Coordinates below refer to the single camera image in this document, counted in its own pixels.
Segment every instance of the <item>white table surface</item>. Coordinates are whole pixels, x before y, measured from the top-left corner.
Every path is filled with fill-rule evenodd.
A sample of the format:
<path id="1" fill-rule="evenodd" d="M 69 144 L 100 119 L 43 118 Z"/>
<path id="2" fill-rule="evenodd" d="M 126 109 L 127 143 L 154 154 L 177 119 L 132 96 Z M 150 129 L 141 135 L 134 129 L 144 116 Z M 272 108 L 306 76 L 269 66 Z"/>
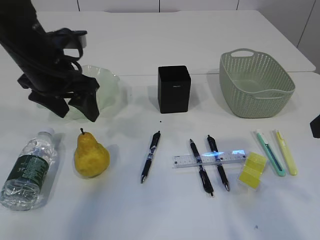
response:
<path id="1" fill-rule="evenodd" d="M 0 71 L 0 183 L 24 147 L 43 126 L 61 138 L 60 159 L 50 167 L 42 193 L 46 204 L 26 212 L 0 207 L 1 239 L 6 240 L 307 240 L 320 229 L 320 139 L 309 123 L 320 113 L 320 76 L 290 73 L 296 91 L 275 117 L 244 119 L 228 108 L 219 75 L 192 75 L 189 111 L 161 114 L 157 76 L 121 77 L 121 95 L 95 123 L 60 119 L 27 101 L 28 90 L 15 82 L 19 72 Z M 94 134 L 110 152 L 109 168 L 93 179 L 75 173 L 73 155 L 79 128 Z M 261 189 L 236 181 L 241 165 L 225 166 L 227 192 L 213 166 L 205 169 L 215 198 L 204 192 L 197 168 L 173 169 L 172 156 L 191 152 L 192 138 L 207 152 L 206 135 L 220 151 L 246 149 L 264 154 L 253 131 L 260 128 L 284 164 L 271 130 L 281 130 L 298 175 L 279 177 L 270 165 Z M 161 139 L 149 176 L 140 184 L 152 135 Z"/>
<path id="2" fill-rule="evenodd" d="M 46 31 L 63 27 L 87 30 L 87 47 L 80 63 L 119 76 L 156 75 L 159 66 L 170 65 L 186 65 L 190 74 L 217 73 L 221 54 L 239 48 L 268 53 L 287 72 L 316 69 L 254 10 L 37 15 Z"/>

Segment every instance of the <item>basket handle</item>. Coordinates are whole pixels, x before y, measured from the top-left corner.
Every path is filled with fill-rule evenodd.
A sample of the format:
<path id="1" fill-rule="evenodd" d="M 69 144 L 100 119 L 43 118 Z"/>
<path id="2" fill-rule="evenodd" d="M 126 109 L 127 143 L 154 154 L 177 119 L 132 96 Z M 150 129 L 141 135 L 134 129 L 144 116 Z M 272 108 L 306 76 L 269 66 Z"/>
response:
<path id="1" fill-rule="evenodd" d="M 281 96 L 276 96 L 276 97 L 259 97 L 259 96 L 256 96 L 256 95 L 259 95 L 262 92 L 263 93 L 269 92 L 269 93 L 281 94 Z M 268 90 L 258 91 L 258 92 L 253 93 L 252 97 L 254 97 L 255 99 L 282 99 L 286 95 L 288 95 L 287 91 L 282 91 L 282 90 L 277 90 L 277 89 L 268 89 Z"/>
<path id="2" fill-rule="evenodd" d="M 251 52 L 251 53 L 253 53 L 253 55 L 257 54 L 257 51 L 254 51 L 249 48 L 238 48 L 236 50 L 228 52 L 228 55 L 230 55 L 230 57 L 232 57 L 232 58 L 238 58 L 238 57 L 232 56 L 233 53 L 237 53 L 237 52 Z"/>

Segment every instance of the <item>plastic bottle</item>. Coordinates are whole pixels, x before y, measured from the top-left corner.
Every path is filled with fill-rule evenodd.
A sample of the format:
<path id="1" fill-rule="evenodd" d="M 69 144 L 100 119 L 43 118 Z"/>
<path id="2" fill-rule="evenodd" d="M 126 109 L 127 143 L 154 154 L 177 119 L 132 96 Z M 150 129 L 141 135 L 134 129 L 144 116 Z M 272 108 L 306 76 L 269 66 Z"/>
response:
<path id="1" fill-rule="evenodd" d="M 24 147 L 1 190 L 0 203 L 15 211 L 35 205 L 53 160 L 54 130 L 40 131 Z"/>

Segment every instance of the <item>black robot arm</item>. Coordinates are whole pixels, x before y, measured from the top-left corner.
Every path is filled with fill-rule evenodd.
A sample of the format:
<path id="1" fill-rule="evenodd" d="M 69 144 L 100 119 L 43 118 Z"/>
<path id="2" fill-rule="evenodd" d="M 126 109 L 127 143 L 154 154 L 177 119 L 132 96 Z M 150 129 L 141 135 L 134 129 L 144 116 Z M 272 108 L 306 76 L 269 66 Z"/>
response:
<path id="1" fill-rule="evenodd" d="M 0 1 L 0 44 L 23 71 L 18 82 L 31 89 L 29 100 L 61 118 L 69 111 L 69 104 L 94 122 L 99 116 L 99 84 L 95 78 L 82 75 L 77 62 L 83 55 L 79 39 L 86 33 L 68 28 L 45 32 L 30 0 Z M 78 49 L 79 57 L 64 54 L 69 45 Z"/>

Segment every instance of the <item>yellow utility knife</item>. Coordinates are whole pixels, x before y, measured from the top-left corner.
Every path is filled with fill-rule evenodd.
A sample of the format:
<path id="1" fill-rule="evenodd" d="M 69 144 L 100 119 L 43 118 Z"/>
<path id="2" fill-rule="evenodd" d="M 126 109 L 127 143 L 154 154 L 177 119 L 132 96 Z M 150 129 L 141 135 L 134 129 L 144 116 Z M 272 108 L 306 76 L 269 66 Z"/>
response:
<path id="1" fill-rule="evenodd" d="M 287 141 L 285 140 L 284 136 L 281 134 L 281 132 L 279 130 L 275 130 L 275 136 L 276 136 L 276 139 L 278 141 L 278 144 L 281 148 L 281 152 L 282 152 L 282 155 L 284 157 L 284 160 L 286 162 L 286 165 L 289 169 L 289 173 L 293 176 L 297 175 L 298 174 L 298 169 L 297 169 L 297 166 L 295 164 L 295 161 L 294 161 L 294 158 L 292 157 L 292 154 L 289 150 L 289 147 L 288 147 L 288 144 L 287 144 Z"/>

